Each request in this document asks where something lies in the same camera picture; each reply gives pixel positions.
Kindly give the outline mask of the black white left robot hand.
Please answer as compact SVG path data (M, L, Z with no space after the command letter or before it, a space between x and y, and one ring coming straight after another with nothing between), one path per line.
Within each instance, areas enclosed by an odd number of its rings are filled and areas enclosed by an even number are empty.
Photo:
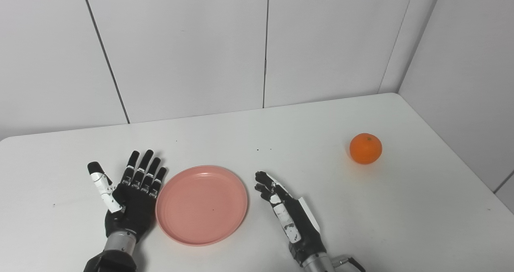
M167 168L149 149L133 151L119 183L111 181L99 162L90 162L88 172L108 211L105 233L127 231L139 241L155 220L155 208Z

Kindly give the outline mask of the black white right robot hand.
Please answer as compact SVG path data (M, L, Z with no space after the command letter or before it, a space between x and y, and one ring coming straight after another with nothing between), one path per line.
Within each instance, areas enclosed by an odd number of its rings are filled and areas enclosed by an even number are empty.
M255 190L271 205L297 263L306 268L313 257L326 256L319 225L305 200L293 197L283 184L264 171L256 172L255 180Z

